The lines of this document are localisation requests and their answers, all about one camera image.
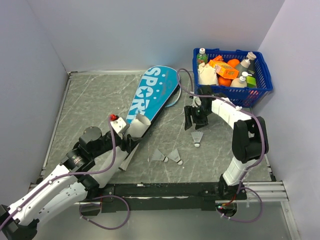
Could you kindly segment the white shuttlecock tube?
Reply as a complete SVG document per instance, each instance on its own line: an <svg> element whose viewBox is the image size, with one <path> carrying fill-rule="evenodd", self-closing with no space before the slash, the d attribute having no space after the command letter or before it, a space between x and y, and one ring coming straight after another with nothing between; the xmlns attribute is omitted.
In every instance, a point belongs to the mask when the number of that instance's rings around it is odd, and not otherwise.
<svg viewBox="0 0 320 240"><path fill-rule="evenodd" d="M150 120L141 114L137 114L135 119L129 123L129 128L126 130L124 134L118 135L122 139L126 139L127 135L130 134L132 137L143 137L145 132L151 126ZM99 187L103 188L107 185L110 181L112 176L115 174L117 170L119 170L120 165L123 161L130 155L126 151L122 151L121 148L118 146L116 147L116 154L115 154L115 161L110 169L103 173L95 174L93 178L99 183Z"/></svg>

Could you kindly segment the white shuttlecock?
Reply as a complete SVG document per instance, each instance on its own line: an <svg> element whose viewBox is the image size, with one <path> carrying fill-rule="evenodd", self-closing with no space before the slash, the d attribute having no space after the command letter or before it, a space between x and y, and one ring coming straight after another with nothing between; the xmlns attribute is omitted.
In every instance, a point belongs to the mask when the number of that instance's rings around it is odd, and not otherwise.
<svg viewBox="0 0 320 240"><path fill-rule="evenodd" d="M178 149L174 149L171 153L167 155L167 157L177 163L179 166L183 164L183 161L180 157Z"/></svg>
<svg viewBox="0 0 320 240"><path fill-rule="evenodd" d="M165 156L160 150L156 149L151 157L151 161L161 161L167 163L169 158Z"/></svg>
<svg viewBox="0 0 320 240"><path fill-rule="evenodd" d="M191 136L192 136L192 139L193 139L193 142L194 142L194 146L196 148L200 147L200 142L202 140L203 135L204 135L204 133L201 132L201 131L193 131L193 132L191 132Z"/></svg>

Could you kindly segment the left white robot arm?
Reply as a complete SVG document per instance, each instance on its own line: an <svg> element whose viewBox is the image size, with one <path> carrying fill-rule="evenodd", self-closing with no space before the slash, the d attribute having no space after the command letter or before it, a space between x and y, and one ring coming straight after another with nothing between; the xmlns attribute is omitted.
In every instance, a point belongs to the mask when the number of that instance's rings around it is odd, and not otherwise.
<svg viewBox="0 0 320 240"><path fill-rule="evenodd" d="M9 240L31 240L37 228L76 202L93 201L122 162L136 150L148 127L88 127L51 174L27 195L0 207L0 229Z"/></svg>

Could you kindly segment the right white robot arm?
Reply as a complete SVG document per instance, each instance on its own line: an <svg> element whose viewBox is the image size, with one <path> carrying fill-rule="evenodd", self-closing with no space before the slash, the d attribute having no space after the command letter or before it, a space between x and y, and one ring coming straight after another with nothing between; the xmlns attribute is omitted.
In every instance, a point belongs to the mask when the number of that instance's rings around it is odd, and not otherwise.
<svg viewBox="0 0 320 240"><path fill-rule="evenodd" d="M246 174L260 164L269 151L265 120L236 106L222 92L214 93L210 86L200 88L193 96L192 105L184 107L185 125L199 130L209 124L208 116L215 114L233 130L232 160L220 176L218 193L223 199L230 199L240 192Z"/></svg>

